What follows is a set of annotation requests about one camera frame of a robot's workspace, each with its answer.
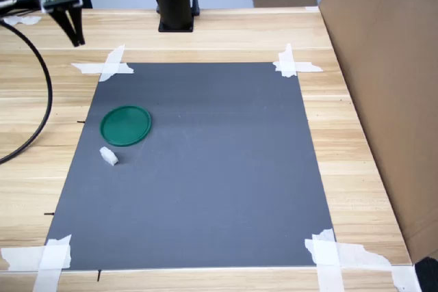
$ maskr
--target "white tape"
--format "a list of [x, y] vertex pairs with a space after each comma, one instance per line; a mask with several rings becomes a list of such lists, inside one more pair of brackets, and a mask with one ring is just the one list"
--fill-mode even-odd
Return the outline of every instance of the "white tape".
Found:
[[316, 264], [320, 290], [324, 292], [344, 292], [344, 281], [340, 267], [339, 255], [332, 229], [323, 230], [312, 239], [305, 240], [305, 246]]
[[41, 20], [40, 16], [8, 16], [4, 18], [4, 21], [9, 25], [16, 25], [22, 23], [24, 25], [34, 25]]
[[276, 71], [281, 71], [281, 75], [290, 78], [296, 75], [294, 56], [292, 55], [292, 46], [286, 45], [286, 50], [279, 53], [279, 61], [273, 63]]
[[322, 72], [319, 66], [313, 65], [311, 62], [295, 62], [292, 53], [292, 46], [286, 45], [286, 50], [279, 53], [279, 61], [273, 62], [276, 71], [281, 71], [283, 77], [290, 78], [296, 75], [297, 72]]
[[331, 229], [305, 240], [305, 247], [316, 264], [321, 291], [343, 291], [341, 268], [350, 268], [390, 271], [399, 292], [421, 292], [413, 266], [392, 266], [384, 256], [368, 252], [363, 245], [337, 243], [334, 240], [335, 235]]
[[313, 65], [311, 62], [296, 62], [296, 72], [322, 72], [319, 66]]
[[[59, 241], [50, 239], [46, 246], [2, 248], [0, 249], [0, 255], [9, 263], [8, 271], [38, 271], [44, 250], [53, 248], [53, 250], [56, 251], [59, 245], [69, 244], [70, 236], [60, 239]], [[62, 268], [70, 268], [70, 261], [70, 246], [68, 246], [68, 252], [62, 263]]]
[[34, 292], [56, 292], [60, 280], [62, 266], [67, 257], [70, 257], [71, 235], [57, 240], [49, 240], [38, 269], [34, 285]]
[[70, 268], [71, 235], [50, 239], [46, 246], [2, 248], [1, 257], [9, 263], [8, 271], [38, 271], [34, 292], [56, 292], [63, 268]]
[[306, 6], [305, 9], [309, 12], [319, 12], [320, 8], [318, 6]]
[[120, 63], [122, 61], [123, 53], [125, 52], [125, 46], [119, 46], [108, 54], [105, 63], [72, 63], [74, 67], [81, 70], [83, 74], [101, 73], [99, 82], [107, 81], [110, 77], [117, 73], [132, 74], [134, 70], [126, 63]]
[[[104, 67], [105, 64], [104, 63], [100, 63], [100, 64], [98, 64], [98, 63], [86, 63], [86, 64], [72, 63], [71, 65], [73, 65], [74, 67], [80, 69], [82, 74], [84, 74], [84, 75], [91, 75], [91, 74], [96, 74], [96, 73], [102, 73], [103, 67]], [[130, 68], [128, 66], [128, 64], [120, 63], [116, 73], [132, 74], [132, 73], [134, 73], [134, 70], [132, 68]]]

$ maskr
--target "gray paper sheet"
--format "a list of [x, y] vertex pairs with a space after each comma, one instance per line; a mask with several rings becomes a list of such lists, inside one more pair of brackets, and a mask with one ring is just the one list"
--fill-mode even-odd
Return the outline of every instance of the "gray paper sheet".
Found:
[[[313, 265], [305, 239], [332, 223], [297, 77], [271, 63], [129, 66], [97, 86], [50, 227], [72, 235], [70, 269]], [[121, 105], [152, 117], [126, 148], [99, 133]]]

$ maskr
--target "wooden table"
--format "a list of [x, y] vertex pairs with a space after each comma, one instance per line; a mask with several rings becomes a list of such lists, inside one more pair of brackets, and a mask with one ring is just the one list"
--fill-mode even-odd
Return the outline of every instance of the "wooden table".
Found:
[[[0, 165], [0, 248], [44, 244], [52, 219], [44, 213], [55, 211], [83, 126], [77, 121], [85, 120], [99, 78], [70, 63], [103, 63], [122, 44], [124, 62], [274, 62], [290, 43], [297, 62], [324, 70], [298, 78], [338, 242], [364, 245], [393, 265], [410, 263], [318, 11], [205, 10], [192, 34], [160, 34], [158, 21], [152, 11], [85, 11], [87, 45], [77, 49], [47, 16], [17, 26], [49, 67], [54, 102], [40, 137]], [[34, 132], [46, 103], [36, 58], [0, 29], [0, 157]], [[0, 269], [7, 268], [0, 259]], [[96, 277], [95, 271], [64, 272], [58, 291], [319, 291], [315, 267], [104, 271], [99, 282]], [[346, 291], [395, 291], [388, 272], [344, 269], [343, 277]], [[34, 279], [3, 273], [0, 290], [31, 291]]]

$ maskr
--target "green petri dish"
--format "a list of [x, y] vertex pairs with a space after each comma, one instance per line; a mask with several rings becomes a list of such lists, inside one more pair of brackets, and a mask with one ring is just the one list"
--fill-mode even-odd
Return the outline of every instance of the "green petri dish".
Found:
[[151, 130], [151, 115], [141, 107], [126, 105], [108, 112], [101, 122], [103, 139], [113, 146], [137, 144]]

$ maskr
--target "cardboard box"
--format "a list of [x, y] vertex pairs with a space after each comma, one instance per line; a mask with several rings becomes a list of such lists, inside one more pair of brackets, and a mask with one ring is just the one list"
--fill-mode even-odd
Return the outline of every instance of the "cardboard box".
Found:
[[320, 9], [411, 259], [438, 257], [438, 0]]

